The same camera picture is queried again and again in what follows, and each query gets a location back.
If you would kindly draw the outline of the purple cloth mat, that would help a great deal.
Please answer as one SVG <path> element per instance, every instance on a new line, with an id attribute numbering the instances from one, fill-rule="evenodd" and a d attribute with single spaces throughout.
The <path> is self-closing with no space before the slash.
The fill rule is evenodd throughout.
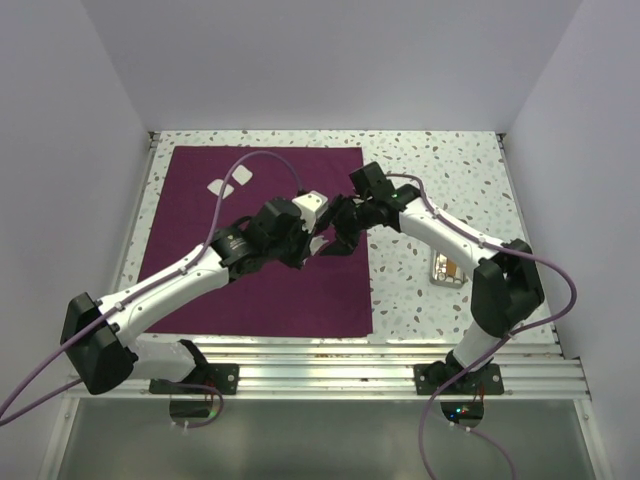
<path id="1" fill-rule="evenodd" d="M 168 267 L 205 240 L 216 202 L 218 225 L 255 215 L 276 197 L 291 199 L 302 184 L 328 199 L 353 191 L 349 175 L 364 164 L 357 147 L 276 148 L 178 146 L 156 198 L 138 278 Z M 244 165 L 252 179 L 232 178 Z M 234 187 L 227 198 L 207 190 L 215 179 Z M 152 327 L 154 333 L 346 338 L 373 330 L 367 244 L 350 256 L 313 256 L 301 270 L 275 261 L 259 272 L 210 292 Z"/>

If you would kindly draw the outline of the white gauze pad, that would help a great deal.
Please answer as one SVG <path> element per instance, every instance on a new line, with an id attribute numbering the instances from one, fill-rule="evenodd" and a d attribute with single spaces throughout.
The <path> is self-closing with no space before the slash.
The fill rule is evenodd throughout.
<path id="1" fill-rule="evenodd" d="M 234 187 L 224 182 L 223 179 L 215 179 L 207 185 L 207 190 L 219 198 L 227 198 L 234 192 Z"/>
<path id="2" fill-rule="evenodd" d="M 234 179 L 234 181 L 241 186 L 246 185 L 252 179 L 252 177 L 252 171 L 244 165 L 239 165 L 232 173 L 232 178 Z"/>
<path id="3" fill-rule="evenodd" d="M 329 240 L 322 235 L 313 237 L 309 244 L 310 255 L 315 256 L 328 243 Z"/>

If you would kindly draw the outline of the steel forceps scissors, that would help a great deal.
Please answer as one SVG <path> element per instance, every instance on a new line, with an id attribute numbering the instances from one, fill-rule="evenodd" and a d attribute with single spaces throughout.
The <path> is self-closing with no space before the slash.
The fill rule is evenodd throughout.
<path id="1" fill-rule="evenodd" d="M 439 282 L 446 282 L 449 277 L 445 272 L 447 260 L 448 258 L 440 253 L 434 257 L 434 278 Z"/>

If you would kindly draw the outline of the steel instrument tray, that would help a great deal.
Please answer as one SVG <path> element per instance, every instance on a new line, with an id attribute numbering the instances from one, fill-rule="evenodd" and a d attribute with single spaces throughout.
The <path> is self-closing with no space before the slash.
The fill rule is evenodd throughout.
<path id="1" fill-rule="evenodd" d="M 429 280 L 439 287 L 460 289 L 467 283 L 468 277 L 455 262 L 433 250 Z"/>

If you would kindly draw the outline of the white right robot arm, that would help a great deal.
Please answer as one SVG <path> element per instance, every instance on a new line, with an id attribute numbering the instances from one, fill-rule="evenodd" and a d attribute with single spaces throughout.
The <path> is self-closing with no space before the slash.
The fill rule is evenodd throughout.
<path id="1" fill-rule="evenodd" d="M 437 387 L 470 391 L 491 362 L 491 349 L 545 300 L 531 247 L 482 234 L 434 206 L 421 183 L 395 186 L 376 162 L 353 171 L 350 180 L 353 195 L 335 197 L 320 217 L 317 229 L 334 231 L 321 255 L 350 255 L 363 232 L 383 226 L 452 260 L 471 281 L 472 323 L 445 360 L 423 374 Z"/>

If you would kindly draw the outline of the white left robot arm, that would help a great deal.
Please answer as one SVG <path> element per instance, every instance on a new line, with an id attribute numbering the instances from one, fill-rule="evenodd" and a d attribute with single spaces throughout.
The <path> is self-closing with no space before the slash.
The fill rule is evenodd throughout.
<path id="1" fill-rule="evenodd" d="M 129 379 L 173 383 L 189 393 L 213 386 L 212 369 L 193 342 L 143 341 L 141 334 L 269 262 L 302 268 L 328 205 L 316 191 L 292 200 L 277 197 L 132 287 L 99 300 L 86 293 L 73 298 L 61 344 L 88 392 L 104 394 Z"/>

